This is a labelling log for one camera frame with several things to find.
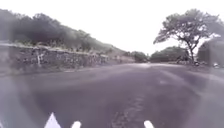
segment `hill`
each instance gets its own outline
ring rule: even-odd
[[[85,31],[62,25],[45,14],[29,17],[0,9],[0,40],[25,45],[62,47],[72,51],[123,55],[125,51],[102,43]]]

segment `tree canopy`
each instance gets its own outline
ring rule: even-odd
[[[212,66],[217,63],[219,66],[224,66],[224,38],[216,37],[204,44],[198,49],[198,60]]]
[[[184,14],[172,14],[166,17],[166,20],[163,22],[163,28],[160,30],[154,43],[174,38],[185,44],[190,52],[192,61],[194,61],[193,50],[197,47],[200,40],[223,32],[223,29],[219,29],[220,31],[214,29],[217,26],[223,28],[223,24],[218,16],[203,13],[196,9],[188,10]]]
[[[147,56],[143,52],[134,51],[131,56],[135,59],[135,62],[141,63],[147,61]]]
[[[104,44],[82,30],[62,25],[45,14],[29,17],[0,9],[0,40],[29,43],[31,45],[57,46],[76,51],[108,53],[122,55],[124,51]]]
[[[187,49],[174,46],[153,53],[150,57],[150,61],[151,62],[177,61],[180,58],[188,58],[188,56],[189,55]]]

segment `overcast sky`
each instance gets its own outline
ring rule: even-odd
[[[175,44],[152,44],[167,15],[197,8],[224,16],[222,0],[0,0],[0,8],[44,13],[102,42],[149,54]]]

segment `tree trunk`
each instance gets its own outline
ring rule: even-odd
[[[186,43],[187,43],[187,46],[188,46],[188,48],[190,50],[191,64],[194,64],[194,53],[193,53],[193,49],[192,49],[192,47],[191,47],[191,45],[190,45],[189,42],[186,41]]]
[[[191,63],[194,64],[194,53],[193,50],[190,48],[190,56],[191,56]]]

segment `asphalt road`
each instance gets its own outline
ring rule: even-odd
[[[166,64],[125,64],[0,78],[5,128],[223,128],[224,73]]]

